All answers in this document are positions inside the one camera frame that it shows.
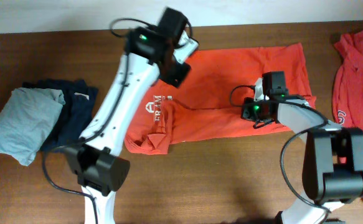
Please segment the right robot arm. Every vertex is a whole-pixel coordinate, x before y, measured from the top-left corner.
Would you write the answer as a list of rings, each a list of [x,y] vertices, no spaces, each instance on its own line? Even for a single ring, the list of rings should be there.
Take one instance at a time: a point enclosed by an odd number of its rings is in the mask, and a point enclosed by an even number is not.
[[[330,121],[303,96],[290,94],[283,72],[264,73],[251,88],[254,96],[244,100],[241,118],[255,129],[277,123],[294,132],[281,149],[280,169],[296,200],[278,212],[275,223],[330,223],[331,212],[363,198],[363,130]],[[298,138],[305,143],[301,193],[284,163],[287,147]]]

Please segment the orange FRAM t-shirt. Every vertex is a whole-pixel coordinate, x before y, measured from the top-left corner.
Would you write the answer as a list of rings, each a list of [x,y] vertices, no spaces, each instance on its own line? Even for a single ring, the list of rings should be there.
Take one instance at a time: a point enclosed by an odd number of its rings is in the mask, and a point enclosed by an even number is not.
[[[146,155],[167,154],[171,144],[214,138],[236,138],[287,131],[281,124],[254,129],[241,119],[240,105],[252,97],[248,86],[263,73],[283,71],[291,94],[315,105],[303,46],[201,50],[179,88],[159,80],[145,94],[128,128],[125,147]]]

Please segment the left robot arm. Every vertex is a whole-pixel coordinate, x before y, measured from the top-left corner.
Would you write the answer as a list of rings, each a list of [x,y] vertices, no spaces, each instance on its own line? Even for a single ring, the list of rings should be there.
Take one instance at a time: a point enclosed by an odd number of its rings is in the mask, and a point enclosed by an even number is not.
[[[143,96],[158,81],[178,87],[191,69],[186,60],[199,43],[184,29],[176,35],[137,27],[126,35],[116,77],[78,141],[64,147],[85,198],[85,223],[114,223],[116,191],[130,162],[120,158],[128,127]]]

